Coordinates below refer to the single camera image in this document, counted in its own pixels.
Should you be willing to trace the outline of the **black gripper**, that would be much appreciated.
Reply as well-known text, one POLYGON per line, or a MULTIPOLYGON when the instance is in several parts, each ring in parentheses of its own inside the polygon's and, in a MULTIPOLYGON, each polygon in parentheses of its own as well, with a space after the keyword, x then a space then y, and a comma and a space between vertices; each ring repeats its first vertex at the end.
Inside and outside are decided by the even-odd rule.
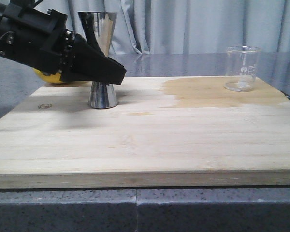
POLYGON ((64 50, 72 32, 66 28, 67 16, 50 9, 35 9, 32 0, 0 3, 0 56, 55 74, 62 82, 93 81, 120 85, 126 74, 123 65, 106 57, 76 34, 64 60, 64 50))

